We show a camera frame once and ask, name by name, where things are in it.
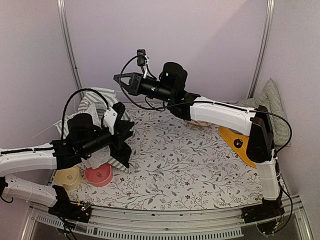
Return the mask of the green striped pet tent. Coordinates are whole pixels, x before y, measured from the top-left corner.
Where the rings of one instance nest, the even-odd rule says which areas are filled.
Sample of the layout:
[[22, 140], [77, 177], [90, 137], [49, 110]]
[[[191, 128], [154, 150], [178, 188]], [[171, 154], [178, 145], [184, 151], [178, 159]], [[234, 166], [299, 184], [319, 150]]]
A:
[[[85, 92], [78, 112], [67, 116], [72, 98]], [[124, 172], [129, 170], [131, 147], [126, 140], [133, 135], [135, 123], [125, 105], [109, 89], [83, 88], [67, 99], [62, 118], [56, 123], [59, 140], [52, 141], [57, 169], [71, 168], [81, 162], [102, 160]]]

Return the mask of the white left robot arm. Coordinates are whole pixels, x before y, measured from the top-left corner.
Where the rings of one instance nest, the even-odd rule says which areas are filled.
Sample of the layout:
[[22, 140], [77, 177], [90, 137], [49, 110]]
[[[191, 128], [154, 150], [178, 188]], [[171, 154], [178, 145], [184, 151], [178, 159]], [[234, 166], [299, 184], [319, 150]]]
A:
[[55, 209], [63, 216], [74, 213], [62, 186], [40, 185], [15, 177], [15, 173], [32, 170], [71, 168], [93, 153], [109, 147], [110, 156], [121, 167], [129, 168], [132, 153], [125, 142], [133, 135], [134, 122], [122, 120], [117, 113], [102, 118], [101, 126], [93, 123], [88, 113], [80, 113], [67, 121], [68, 135], [37, 147], [2, 150], [0, 152], [0, 195], [35, 202]]

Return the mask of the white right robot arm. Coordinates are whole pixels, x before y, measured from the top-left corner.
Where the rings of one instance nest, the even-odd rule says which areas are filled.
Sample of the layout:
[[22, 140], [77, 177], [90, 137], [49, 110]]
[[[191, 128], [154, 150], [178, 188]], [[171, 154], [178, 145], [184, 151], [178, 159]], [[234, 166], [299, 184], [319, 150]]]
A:
[[240, 107], [210, 100], [185, 90], [188, 73], [178, 63], [166, 62], [160, 79], [130, 72], [114, 75], [126, 97], [144, 95], [167, 103], [174, 116], [186, 121], [212, 123], [248, 137], [246, 156], [254, 162], [265, 200], [259, 206], [262, 218], [269, 218], [278, 210], [276, 200], [281, 195], [276, 171], [273, 131], [267, 109]]

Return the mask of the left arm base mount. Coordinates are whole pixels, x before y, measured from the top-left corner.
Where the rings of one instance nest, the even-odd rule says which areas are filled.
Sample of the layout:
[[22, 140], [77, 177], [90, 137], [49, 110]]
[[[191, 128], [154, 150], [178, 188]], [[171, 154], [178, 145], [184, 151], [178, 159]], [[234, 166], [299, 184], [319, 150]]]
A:
[[48, 213], [63, 220], [88, 223], [92, 214], [90, 202], [72, 202], [66, 192], [57, 193], [57, 202], [48, 208]]

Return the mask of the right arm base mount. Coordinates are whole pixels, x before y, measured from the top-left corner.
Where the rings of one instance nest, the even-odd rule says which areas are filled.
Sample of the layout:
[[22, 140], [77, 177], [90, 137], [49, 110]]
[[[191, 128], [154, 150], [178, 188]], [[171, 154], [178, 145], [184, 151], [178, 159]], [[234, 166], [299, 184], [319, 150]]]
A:
[[285, 210], [281, 202], [267, 201], [258, 205], [242, 208], [241, 218], [247, 224], [281, 216], [284, 213]]

